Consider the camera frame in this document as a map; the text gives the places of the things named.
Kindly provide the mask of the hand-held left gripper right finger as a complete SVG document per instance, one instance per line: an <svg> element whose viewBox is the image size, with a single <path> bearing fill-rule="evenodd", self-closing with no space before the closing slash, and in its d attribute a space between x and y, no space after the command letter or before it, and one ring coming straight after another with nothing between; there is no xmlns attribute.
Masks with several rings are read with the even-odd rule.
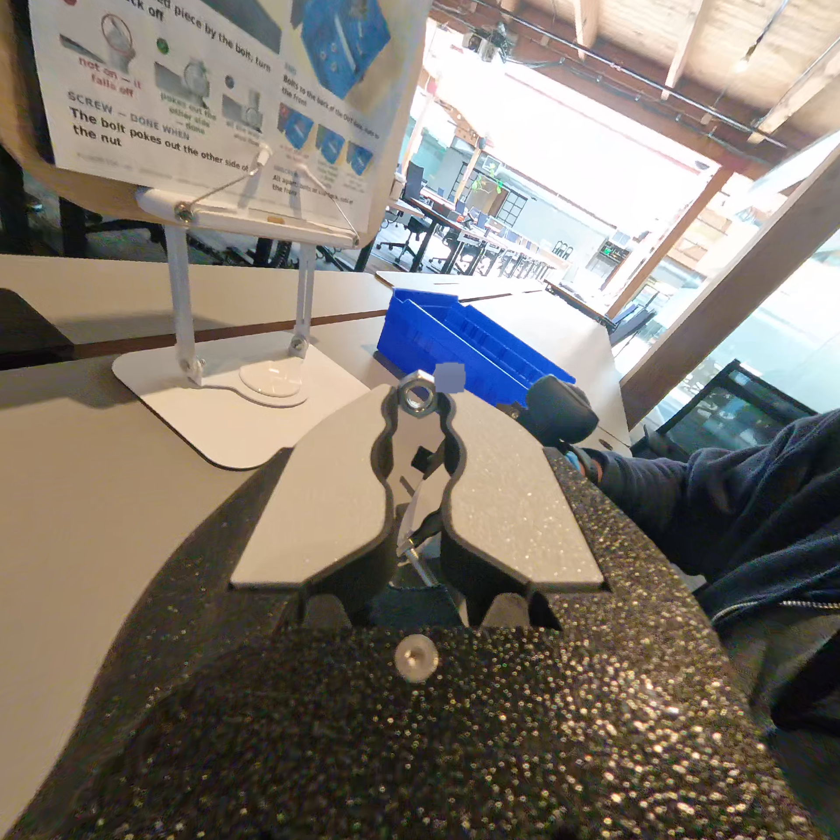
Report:
<svg viewBox="0 0 840 840"><path fill-rule="evenodd" d="M442 513L451 538L527 589L600 590L601 569L537 439L473 394L448 404L457 464Z"/></svg>

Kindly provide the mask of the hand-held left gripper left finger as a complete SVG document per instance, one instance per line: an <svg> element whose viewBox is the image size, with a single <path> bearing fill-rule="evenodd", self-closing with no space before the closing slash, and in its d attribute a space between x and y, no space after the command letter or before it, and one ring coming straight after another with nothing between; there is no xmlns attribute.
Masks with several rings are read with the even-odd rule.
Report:
<svg viewBox="0 0 840 840"><path fill-rule="evenodd" d="M396 389L379 385L292 449L230 583L284 592L378 592L392 578Z"/></svg>

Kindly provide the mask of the metal bolt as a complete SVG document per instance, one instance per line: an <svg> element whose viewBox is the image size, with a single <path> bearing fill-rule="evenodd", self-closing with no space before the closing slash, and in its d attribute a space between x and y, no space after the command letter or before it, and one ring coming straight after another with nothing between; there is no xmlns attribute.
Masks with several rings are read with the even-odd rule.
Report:
<svg viewBox="0 0 840 840"><path fill-rule="evenodd" d="M438 584L434 573L427 566L413 536L407 536L397 544L397 564L399 572L395 587L420 586L435 587Z"/></svg>

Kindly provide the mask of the metal hex nut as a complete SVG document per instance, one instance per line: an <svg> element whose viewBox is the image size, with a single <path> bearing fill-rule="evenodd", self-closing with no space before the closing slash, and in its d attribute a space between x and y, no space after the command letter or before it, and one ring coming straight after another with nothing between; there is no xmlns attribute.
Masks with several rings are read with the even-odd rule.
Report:
<svg viewBox="0 0 840 840"><path fill-rule="evenodd" d="M438 409L438 394L431 374L417 370L406 374L398 383L397 398L402 410L412 417L423 418Z"/></svg>

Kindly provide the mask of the white document stand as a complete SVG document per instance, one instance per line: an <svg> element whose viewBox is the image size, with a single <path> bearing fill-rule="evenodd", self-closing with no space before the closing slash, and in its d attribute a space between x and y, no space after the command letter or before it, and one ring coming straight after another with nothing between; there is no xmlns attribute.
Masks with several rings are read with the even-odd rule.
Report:
<svg viewBox="0 0 840 840"><path fill-rule="evenodd" d="M254 469L294 446L323 419L367 392L351 374L312 347L318 245L357 244L348 218L336 227L292 213L250 206L273 155L261 143L232 181L199 196L139 189L142 209L165 221L171 289L172 347L120 355L112 372L132 394L211 464ZM200 342L196 338L187 234L193 229L235 234L289 234L300 246L297 304L291 331Z"/></svg>

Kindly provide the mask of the blue plastic bin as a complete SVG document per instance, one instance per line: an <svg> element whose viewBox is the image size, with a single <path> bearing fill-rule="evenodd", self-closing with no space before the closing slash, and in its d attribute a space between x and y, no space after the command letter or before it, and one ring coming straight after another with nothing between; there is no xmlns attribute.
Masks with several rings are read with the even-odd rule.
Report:
<svg viewBox="0 0 840 840"><path fill-rule="evenodd" d="M491 405L524 404L546 375L575 384L572 374L513 333L444 293L395 290L376 349L404 374L461 363L466 390Z"/></svg>

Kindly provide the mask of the black framed glass panel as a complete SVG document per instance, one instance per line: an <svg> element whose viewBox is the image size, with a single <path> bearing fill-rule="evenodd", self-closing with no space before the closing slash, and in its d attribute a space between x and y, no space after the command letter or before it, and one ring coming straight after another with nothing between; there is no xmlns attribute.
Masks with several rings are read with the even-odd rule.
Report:
<svg viewBox="0 0 840 840"><path fill-rule="evenodd" d="M734 360L668 421L646 429L644 441L654 452L686 461L704 448L765 446L785 427L815 414Z"/></svg>

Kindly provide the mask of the black office chair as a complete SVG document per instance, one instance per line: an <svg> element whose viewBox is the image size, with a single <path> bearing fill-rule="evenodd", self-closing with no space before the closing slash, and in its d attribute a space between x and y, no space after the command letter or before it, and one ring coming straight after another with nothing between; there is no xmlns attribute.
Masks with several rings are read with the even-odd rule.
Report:
<svg viewBox="0 0 840 840"><path fill-rule="evenodd" d="M418 164L408 162L405 172L405 184L403 185L402 193L400 195L400 201L417 211L417 207L414 206L414 204L421 201L421 191L423 187L424 168ZM394 265L398 265L405 254L411 255L413 258L416 257L416 250L411 248L412 239L416 238L418 240L422 240L423 236L425 236L431 226L431 223L424 212L418 212L418 216L411 215L407 211L397 212L397 216L400 217L400 223L407 231L407 239L401 244L398 252L396 253L393 263Z"/></svg>

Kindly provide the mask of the person's dark clothing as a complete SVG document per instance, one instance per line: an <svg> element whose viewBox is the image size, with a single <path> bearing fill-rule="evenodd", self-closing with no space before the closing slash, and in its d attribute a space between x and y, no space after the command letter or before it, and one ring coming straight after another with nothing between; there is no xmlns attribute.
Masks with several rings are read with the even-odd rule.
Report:
<svg viewBox="0 0 840 840"><path fill-rule="evenodd" d="M838 838L838 535L750 561L696 598L784 779Z"/></svg>

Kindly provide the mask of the slim wooden post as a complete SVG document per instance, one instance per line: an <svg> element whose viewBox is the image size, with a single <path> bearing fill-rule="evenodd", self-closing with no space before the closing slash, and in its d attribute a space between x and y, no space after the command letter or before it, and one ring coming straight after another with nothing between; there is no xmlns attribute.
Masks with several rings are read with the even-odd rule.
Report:
<svg viewBox="0 0 840 840"><path fill-rule="evenodd" d="M657 236L651 245L638 249L639 255L632 255L619 269L607 290L610 305L605 315L614 319L623 307L632 300L651 272L658 266L674 245L683 237L688 227L694 223L709 202L736 173L732 164L723 165L700 190L685 208L679 210L675 219L667 223L664 232Z"/></svg>

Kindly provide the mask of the thick wooden post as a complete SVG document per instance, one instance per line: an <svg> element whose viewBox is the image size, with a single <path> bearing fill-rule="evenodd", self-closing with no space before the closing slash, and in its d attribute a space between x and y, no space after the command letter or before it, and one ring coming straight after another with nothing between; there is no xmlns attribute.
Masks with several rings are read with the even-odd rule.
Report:
<svg viewBox="0 0 840 840"><path fill-rule="evenodd" d="M629 429L837 231L838 207L839 150L834 149L622 378Z"/></svg>

